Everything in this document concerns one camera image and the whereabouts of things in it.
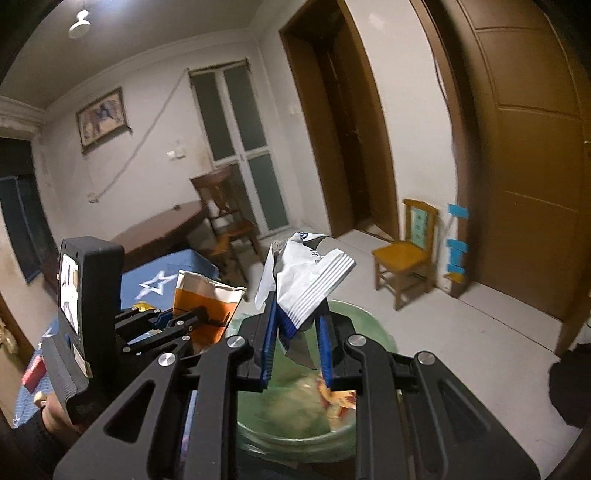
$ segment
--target glass door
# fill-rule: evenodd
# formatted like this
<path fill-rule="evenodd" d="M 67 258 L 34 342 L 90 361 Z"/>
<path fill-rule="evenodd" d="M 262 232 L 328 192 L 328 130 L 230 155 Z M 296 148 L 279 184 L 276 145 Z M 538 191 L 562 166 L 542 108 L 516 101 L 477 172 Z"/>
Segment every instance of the glass door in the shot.
<path fill-rule="evenodd" d="M 287 214 L 248 66 L 241 62 L 204 70 L 193 73 L 191 80 L 214 165 L 235 165 L 234 179 L 248 198 L 244 216 L 263 236 L 285 227 Z"/>

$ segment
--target white star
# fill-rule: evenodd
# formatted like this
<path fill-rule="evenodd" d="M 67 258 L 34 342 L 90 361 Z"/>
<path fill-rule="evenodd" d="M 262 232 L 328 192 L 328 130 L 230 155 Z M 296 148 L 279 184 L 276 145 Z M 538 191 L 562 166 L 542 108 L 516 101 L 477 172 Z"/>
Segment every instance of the white star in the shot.
<path fill-rule="evenodd" d="M 149 280 L 145 283 L 139 284 L 139 286 L 142 287 L 142 290 L 139 292 L 139 295 L 135 299 L 139 300 L 140 298 L 145 297 L 151 291 L 157 293 L 158 295 L 163 295 L 163 288 L 162 287 L 164 285 L 166 285 L 169 281 L 172 281 L 177 277 L 178 277 L 178 273 L 175 273 L 174 275 L 170 275 L 169 277 L 166 277 L 164 275 L 164 270 L 160 270 L 158 272 L 158 275 L 156 275 L 152 280 Z M 156 282 L 158 282 L 158 287 L 150 287 L 150 285 L 152 285 Z"/>

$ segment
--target picture frame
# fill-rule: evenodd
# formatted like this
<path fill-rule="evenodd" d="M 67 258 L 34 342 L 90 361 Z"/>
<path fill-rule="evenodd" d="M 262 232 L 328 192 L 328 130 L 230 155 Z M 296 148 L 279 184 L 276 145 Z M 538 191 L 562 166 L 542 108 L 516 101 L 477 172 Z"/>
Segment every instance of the picture frame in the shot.
<path fill-rule="evenodd" d="M 76 121 L 84 155 L 121 133 L 131 132 L 123 88 L 116 88 L 76 112 Z"/>

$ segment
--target dark window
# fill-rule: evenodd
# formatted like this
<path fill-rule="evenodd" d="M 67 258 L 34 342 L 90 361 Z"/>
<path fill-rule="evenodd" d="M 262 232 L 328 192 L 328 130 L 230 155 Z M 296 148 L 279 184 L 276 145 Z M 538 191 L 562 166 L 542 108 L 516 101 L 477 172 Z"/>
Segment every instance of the dark window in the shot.
<path fill-rule="evenodd" d="M 17 149 L 15 142 L 21 142 Z M 0 160 L 2 215 L 22 274 L 30 282 L 41 264 L 59 252 L 41 205 L 29 142 L 0 139 Z M 18 170 L 11 163 L 19 165 Z"/>

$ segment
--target metal bolt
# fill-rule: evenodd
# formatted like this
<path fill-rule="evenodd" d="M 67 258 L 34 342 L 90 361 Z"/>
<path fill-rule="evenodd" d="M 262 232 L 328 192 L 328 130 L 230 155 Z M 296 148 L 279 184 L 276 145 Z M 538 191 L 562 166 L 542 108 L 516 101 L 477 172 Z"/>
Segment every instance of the metal bolt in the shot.
<path fill-rule="evenodd" d="M 367 338 L 365 338 L 363 335 L 360 335 L 358 333 L 356 333 L 355 335 L 351 335 L 349 337 L 348 341 L 349 341 L 349 345 L 352 345 L 352 346 L 363 346 L 368 342 Z"/>
<path fill-rule="evenodd" d="M 431 352 L 420 352 L 417 355 L 417 359 L 419 363 L 422 363 L 423 365 L 432 365 L 435 363 L 435 355 Z"/>
<path fill-rule="evenodd" d="M 230 348 L 240 348 L 242 345 L 246 343 L 244 337 L 240 335 L 233 335 L 228 340 L 226 340 L 226 344 Z"/>
<path fill-rule="evenodd" d="M 172 365 L 176 361 L 176 359 L 177 356 L 174 353 L 166 352 L 158 357 L 158 363 L 162 367 L 167 367 L 169 365 Z"/>

